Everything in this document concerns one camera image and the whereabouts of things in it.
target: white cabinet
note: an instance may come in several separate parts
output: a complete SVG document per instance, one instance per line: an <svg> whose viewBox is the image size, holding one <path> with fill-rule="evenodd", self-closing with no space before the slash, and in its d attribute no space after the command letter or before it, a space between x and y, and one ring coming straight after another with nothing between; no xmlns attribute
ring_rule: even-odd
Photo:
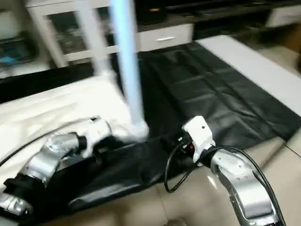
<svg viewBox="0 0 301 226"><path fill-rule="evenodd" d="M99 30L106 40L106 52L99 54L117 52L108 10L109 0L90 0L90 4L97 10ZM75 17L73 0L31 0L26 6L58 67L91 57Z"/></svg>

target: black cable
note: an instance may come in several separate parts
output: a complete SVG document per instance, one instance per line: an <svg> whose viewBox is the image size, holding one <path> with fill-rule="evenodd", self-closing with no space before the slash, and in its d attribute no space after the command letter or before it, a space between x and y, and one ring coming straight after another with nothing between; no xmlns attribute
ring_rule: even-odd
<svg viewBox="0 0 301 226"><path fill-rule="evenodd" d="M56 128L56 129L53 129L47 133L44 133L42 135L40 135L39 137L36 137L34 138L33 140L27 142L26 144L22 145L21 147L19 147L18 149L14 150L12 153L10 153L8 156L6 156L3 160L0 161L0 167L2 165L4 165L10 158L12 158L14 155L16 155L17 153L19 153L20 151L22 151L24 148L26 148L28 145L36 142L37 140L40 140L41 138L45 137L45 136L48 136L54 132L57 132L58 130L60 129L63 129L63 128L66 128L70 125L73 125L73 124L76 124L76 123L79 123L79 122L82 122L82 121L86 121L86 120L92 120L93 118L95 117L91 117L91 118L83 118L83 119L77 119L77 120L74 120L74 121L69 121L67 123L65 123L64 125Z"/></svg>
<svg viewBox="0 0 301 226"><path fill-rule="evenodd" d="M174 147L174 149L171 151L169 158L167 160L167 164L165 166L165 172L164 172L164 187L166 189L166 191L168 193L172 193L175 192L180 186L181 184L187 179L187 177L189 176L189 174L198 166L199 161L195 162L193 167L191 169L189 169L184 175L183 177L180 179L180 181L173 187L173 188L169 188L168 186L168 172L169 172L169 167L170 167L170 163L172 162L174 155L180 150L182 149L183 145L189 145L191 144L191 139L189 138L189 142L185 143L184 141L181 141L176 147Z"/></svg>

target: black cloth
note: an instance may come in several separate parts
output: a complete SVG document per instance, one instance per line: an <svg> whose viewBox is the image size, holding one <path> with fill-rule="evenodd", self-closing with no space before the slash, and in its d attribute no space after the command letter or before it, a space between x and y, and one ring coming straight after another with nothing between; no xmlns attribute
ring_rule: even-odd
<svg viewBox="0 0 301 226"><path fill-rule="evenodd" d="M183 123L195 115L204 116L218 145L238 148L277 136L288 140L301 126L298 115L195 42L138 56L149 139L131 145L106 141L109 151L100 157L56 173L36 222L109 202L162 181L169 155L162 138L181 131ZM116 56L112 65L118 73ZM91 65L83 64L21 77L30 91L9 89L20 82L14 78L0 83L1 101L61 86L92 73ZM178 159L172 174L191 163Z"/></svg>

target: robotic arm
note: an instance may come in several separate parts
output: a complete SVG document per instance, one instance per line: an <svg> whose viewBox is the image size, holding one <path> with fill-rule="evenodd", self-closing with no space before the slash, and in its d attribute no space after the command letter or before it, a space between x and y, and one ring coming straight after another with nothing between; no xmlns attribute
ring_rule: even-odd
<svg viewBox="0 0 301 226"><path fill-rule="evenodd" d="M95 144L109 136L121 140L133 138L124 134L119 127L112 129L107 121L98 118L91 121L82 136L75 132L52 136L15 178L4 182L6 188L0 193L0 210L17 221L30 217L39 209L43 192L57 171L92 156Z"/></svg>
<svg viewBox="0 0 301 226"><path fill-rule="evenodd" d="M240 225L280 225L279 215L262 178L246 157L215 148L211 130L202 116L194 117L183 126L183 130L194 145L194 162L209 167L228 190Z"/></svg>

